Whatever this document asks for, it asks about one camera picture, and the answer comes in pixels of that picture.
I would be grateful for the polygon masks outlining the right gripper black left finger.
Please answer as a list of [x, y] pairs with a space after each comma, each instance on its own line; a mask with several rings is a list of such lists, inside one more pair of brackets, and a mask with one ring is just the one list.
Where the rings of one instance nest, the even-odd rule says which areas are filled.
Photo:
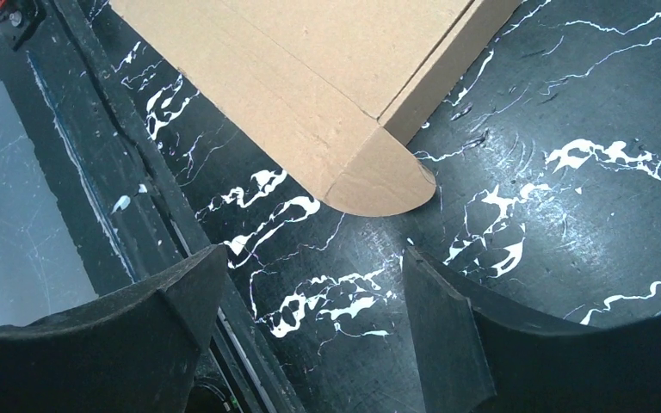
[[227, 275], [211, 245], [87, 304], [0, 326], [0, 412], [182, 412]]

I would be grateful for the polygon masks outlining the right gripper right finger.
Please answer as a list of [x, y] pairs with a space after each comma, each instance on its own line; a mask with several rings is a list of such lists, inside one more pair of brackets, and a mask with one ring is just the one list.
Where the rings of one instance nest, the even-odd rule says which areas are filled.
[[661, 412], [661, 314], [600, 329], [409, 248], [405, 303], [429, 412]]

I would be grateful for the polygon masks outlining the brown cardboard box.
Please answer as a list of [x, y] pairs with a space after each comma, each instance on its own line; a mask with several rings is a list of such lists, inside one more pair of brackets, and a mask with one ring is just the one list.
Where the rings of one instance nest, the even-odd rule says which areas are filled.
[[112, 10], [328, 207], [409, 212], [408, 143], [516, 1], [113, 1]]

